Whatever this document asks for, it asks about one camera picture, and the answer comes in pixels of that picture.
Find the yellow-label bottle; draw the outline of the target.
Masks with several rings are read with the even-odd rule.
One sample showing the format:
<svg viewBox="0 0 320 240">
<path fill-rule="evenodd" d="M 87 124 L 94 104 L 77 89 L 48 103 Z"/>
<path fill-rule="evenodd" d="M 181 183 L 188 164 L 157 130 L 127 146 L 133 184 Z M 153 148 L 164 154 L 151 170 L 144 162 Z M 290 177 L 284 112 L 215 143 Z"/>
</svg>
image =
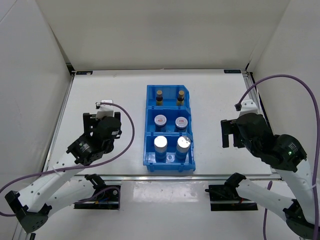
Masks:
<svg viewBox="0 0 320 240">
<path fill-rule="evenodd" d="M 155 98 L 155 104 L 157 106 L 162 106 L 163 105 L 163 91 L 162 90 L 157 90 L 156 91 L 156 98 Z"/>
<path fill-rule="evenodd" d="M 180 90 L 177 95 L 176 99 L 176 105 L 177 106 L 183 106 L 185 101 L 185 92 L 183 90 Z"/>
</svg>

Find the silver-lid spice jar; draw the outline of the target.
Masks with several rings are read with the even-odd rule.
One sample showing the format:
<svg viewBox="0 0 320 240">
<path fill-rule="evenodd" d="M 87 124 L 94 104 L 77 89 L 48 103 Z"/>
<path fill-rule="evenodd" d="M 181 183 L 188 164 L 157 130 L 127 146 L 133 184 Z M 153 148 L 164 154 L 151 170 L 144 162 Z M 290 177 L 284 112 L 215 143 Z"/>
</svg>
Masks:
<svg viewBox="0 0 320 240">
<path fill-rule="evenodd" d="M 160 135 L 154 139 L 155 161 L 164 162 L 167 158 L 168 140 L 165 136 Z"/>
<path fill-rule="evenodd" d="M 188 151 L 191 146 L 191 140 L 187 136 L 180 136 L 177 140 L 176 151 L 175 151 L 175 160 L 176 161 L 185 161 Z"/>
</svg>

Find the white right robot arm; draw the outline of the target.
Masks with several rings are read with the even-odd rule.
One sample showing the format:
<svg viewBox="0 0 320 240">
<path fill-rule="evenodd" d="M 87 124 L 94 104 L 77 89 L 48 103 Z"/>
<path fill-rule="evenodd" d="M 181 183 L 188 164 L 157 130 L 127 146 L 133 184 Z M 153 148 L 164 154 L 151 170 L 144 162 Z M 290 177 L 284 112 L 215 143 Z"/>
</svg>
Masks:
<svg viewBox="0 0 320 240">
<path fill-rule="evenodd" d="M 247 113 L 237 119 L 221 120 L 222 146 L 245 147 L 254 157 L 273 168 L 286 182 L 294 198 L 263 188 L 240 173 L 232 174 L 224 183 L 224 193 L 230 200 L 251 200 L 279 216 L 298 236 L 312 240 L 320 223 L 315 209 L 311 166 L 300 142 L 291 135 L 273 134 L 261 114 Z"/>
</svg>

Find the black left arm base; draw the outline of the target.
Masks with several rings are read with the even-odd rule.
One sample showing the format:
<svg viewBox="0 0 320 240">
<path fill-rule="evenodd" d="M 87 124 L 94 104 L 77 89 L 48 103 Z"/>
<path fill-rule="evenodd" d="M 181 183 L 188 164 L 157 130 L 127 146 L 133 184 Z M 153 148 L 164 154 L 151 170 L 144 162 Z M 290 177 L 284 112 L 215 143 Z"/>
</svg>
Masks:
<svg viewBox="0 0 320 240">
<path fill-rule="evenodd" d="M 121 199 L 121 185 L 107 185 L 108 189 L 93 200 L 76 202 L 77 210 L 119 210 Z"/>
</svg>

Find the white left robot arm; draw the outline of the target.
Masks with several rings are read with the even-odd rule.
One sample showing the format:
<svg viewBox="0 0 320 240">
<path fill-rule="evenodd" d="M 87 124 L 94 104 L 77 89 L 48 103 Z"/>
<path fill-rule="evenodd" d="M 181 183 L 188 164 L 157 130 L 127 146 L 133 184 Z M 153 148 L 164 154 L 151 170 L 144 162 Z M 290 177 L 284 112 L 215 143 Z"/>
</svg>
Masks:
<svg viewBox="0 0 320 240">
<path fill-rule="evenodd" d="M 19 191 L 9 191 L 5 199 L 26 233 L 41 228 L 57 211 L 85 200 L 103 199 L 109 187 L 97 174 L 85 175 L 81 181 L 71 178 L 104 154 L 114 149 L 114 141 L 120 138 L 121 114 L 96 118 L 83 114 L 84 133 L 51 166 L 49 174 L 40 176 Z"/>
</svg>

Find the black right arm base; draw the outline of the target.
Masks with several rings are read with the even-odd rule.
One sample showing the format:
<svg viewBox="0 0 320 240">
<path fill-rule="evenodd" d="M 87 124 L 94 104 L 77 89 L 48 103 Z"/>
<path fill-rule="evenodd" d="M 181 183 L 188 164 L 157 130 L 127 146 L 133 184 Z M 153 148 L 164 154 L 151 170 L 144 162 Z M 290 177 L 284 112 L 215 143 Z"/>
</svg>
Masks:
<svg viewBox="0 0 320 240">
<path fill-rule="evenodd" d="M 240 197 L 224 184 L 210 184 L 205 190 L 209 194 L 212 212 L 257 211 L 258 205 L 247 198 Z"/>
</svg>

